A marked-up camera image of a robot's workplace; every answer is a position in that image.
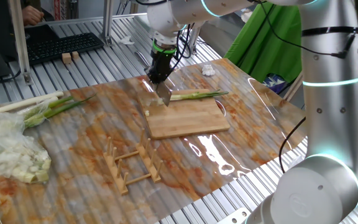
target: keyboard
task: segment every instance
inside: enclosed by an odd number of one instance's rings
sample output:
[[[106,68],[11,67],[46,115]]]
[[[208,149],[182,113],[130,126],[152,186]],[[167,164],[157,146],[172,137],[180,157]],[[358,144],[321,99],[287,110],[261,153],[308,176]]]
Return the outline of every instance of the keyboard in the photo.
[[[86,52],[103,47],[104,43],[93,33],[78,34],[57,40],[27,45],[30,65],[62,58],[63,53]]]

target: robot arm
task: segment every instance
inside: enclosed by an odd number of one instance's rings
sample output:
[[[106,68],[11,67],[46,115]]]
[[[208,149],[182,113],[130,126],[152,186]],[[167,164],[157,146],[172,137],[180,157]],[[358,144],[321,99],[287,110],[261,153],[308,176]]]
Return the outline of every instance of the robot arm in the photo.
[[[358,205],[358,27],[353,0],[269,0],[299,5],[308,153],[288,170],[274,194],[246,224],[338,224]],[[183,24],[227,14],[246,0],[171,0],[147,10],[156,30],[150,81],[171,73],[177,31]],[[346,46],[345,57],[333,57]]]
[[[272,0],[281,5],[307,4],[314,0]],[[169,66],[176,51],[177,33],[187,24],[203,22],[214,17],[223,16],[245,9],[255,4],[253,0],[173,0],[149,6],[147,17],[155,30],[152,49],[152,66],[148,76],[153,84],[159,84],[171,74]]]

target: wooden cutting board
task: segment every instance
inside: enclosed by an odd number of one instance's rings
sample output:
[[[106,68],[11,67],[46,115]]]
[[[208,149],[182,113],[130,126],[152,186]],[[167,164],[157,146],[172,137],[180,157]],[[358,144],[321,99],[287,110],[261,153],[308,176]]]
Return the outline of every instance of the wooden cutting board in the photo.
[[[190,94],[197,91],[209,92],[209,90],[179,90],[173,91],[172,94]],[[171,101],[169,106],[150,105],[150,102],[156,98],[158,96],[155,93],[138,95],[153,139],[227,131],[230,128],[214,98]]]

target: green cloth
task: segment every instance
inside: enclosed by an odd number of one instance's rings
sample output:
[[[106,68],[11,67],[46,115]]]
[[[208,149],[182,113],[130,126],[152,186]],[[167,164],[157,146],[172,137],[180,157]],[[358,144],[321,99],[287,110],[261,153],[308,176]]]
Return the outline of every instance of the green cloth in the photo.
[[[271,3],[264,3],[264,7],[276,34],[300,45],[301,19],[298,7]],[[302,70],[301,49],[284,43],[274,35],[260,5],[224,57],[259,82],[263,82],[269,73],[292,82]]]

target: knife blade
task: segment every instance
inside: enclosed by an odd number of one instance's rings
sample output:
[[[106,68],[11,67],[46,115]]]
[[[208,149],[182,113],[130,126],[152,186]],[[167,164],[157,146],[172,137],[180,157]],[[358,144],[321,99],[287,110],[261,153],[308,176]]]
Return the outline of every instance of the knife blade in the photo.
[[[172,92],[166,86],[166,84],[164,82],[157,84],[155,91],[157,92],[158,96],[162,99],[164,104],[168,106],[169,102],[171,101]]]

